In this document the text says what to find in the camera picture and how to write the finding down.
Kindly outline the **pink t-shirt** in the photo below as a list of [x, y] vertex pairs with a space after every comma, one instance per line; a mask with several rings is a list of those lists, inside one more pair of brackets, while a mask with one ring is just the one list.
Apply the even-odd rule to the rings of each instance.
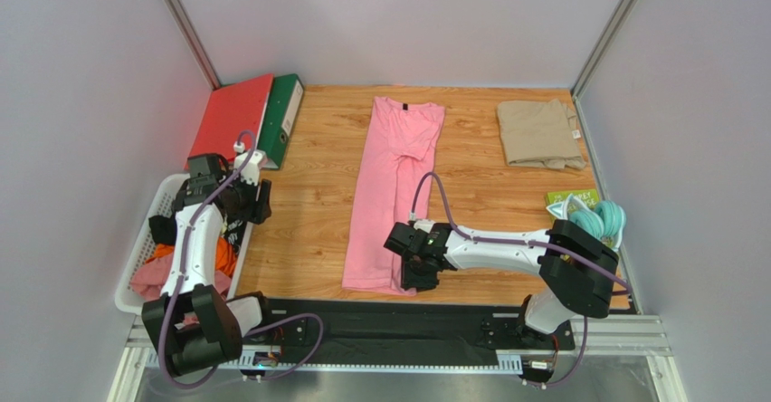
[[357, 176], [342, 275], [345, 290], [414, 296], [404, 289], [402, 258], [385, 248], [406, 222], [421, 178], [434, 170], [445, 108], [375, 97]]

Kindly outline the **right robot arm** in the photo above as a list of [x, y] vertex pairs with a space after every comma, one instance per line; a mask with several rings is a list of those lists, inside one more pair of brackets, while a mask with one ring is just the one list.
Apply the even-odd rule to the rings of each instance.
[[540, 277], [545, 288], [524, 299], [513, 330], [527, 347], [553, 340], [559, 327], [575, 316], [606, 318], [620, 282], [617, 253], [568, 220], [525, 233], [432, 220], [397, 222], [384, 247], [400, 257], [406, 290], [436, 288], [443, 271], [482, 268]]

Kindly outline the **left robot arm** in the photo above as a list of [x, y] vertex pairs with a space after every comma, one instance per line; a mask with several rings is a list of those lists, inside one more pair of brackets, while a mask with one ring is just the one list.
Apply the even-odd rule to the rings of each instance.
[[246, 333], [262, 321], [257, 294], [226, 300], [215, 285], [215, 259], [229, 221], [261, 224], [271, 216], [271, 182], [260, 177], [265, 155], [243, 152], [188, 160], [189, 175], [172, 208], [176, 244], [158, 299], [141, 318], [159, 362], [172, 378], [238, 359]]

